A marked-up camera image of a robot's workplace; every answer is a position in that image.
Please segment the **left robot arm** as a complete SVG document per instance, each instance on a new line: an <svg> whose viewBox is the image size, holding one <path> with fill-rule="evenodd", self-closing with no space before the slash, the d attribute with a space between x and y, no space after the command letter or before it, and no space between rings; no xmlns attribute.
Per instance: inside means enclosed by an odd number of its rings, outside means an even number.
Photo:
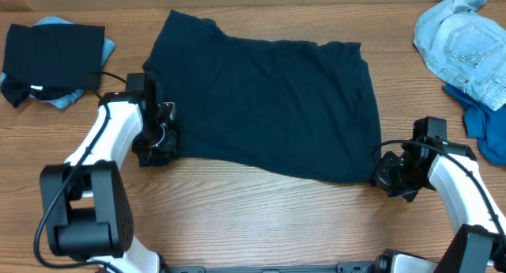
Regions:
<svg viewBox="0 0 506 273"><path fill-rule="evenodd" d="M122 92L100 96L96 122L61 165L40 174L43 216L33 252L45 267L98 265L105 272L167 272L161 254L134 235L134 218L120 170L129 151L141 167L163 166L178 156L176 106L163 100L160 84L144 73L128 74ZM45 235L51 253L70 264L42 257Z"/></svg>

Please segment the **black t-shirt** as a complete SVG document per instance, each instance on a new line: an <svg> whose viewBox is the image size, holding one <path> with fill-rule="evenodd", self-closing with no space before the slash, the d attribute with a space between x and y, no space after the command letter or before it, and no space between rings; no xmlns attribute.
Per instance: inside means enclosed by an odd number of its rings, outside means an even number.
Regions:
<svg viewBox="0 0 506 273"><path fill-rule="evenodd" d="M367 182L381 130L358 43L249 40L172 11L145 73L176 106L182 157Z"/></svg>

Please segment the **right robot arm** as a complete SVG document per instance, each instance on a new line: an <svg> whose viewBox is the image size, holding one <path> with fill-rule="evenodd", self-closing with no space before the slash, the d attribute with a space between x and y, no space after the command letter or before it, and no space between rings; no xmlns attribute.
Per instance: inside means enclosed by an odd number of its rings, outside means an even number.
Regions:
<svg viewBox="0 0 506 273"><path fill-rule="evenodd" d="M469 146L447 140L444 119L427 116L413 124L401 155L388 151L377 162L372 185L411 202L422 188L436 191L454 237L441 260L387 249L370 272L484 272L505 270L505 216L489 194Z"/></svg>

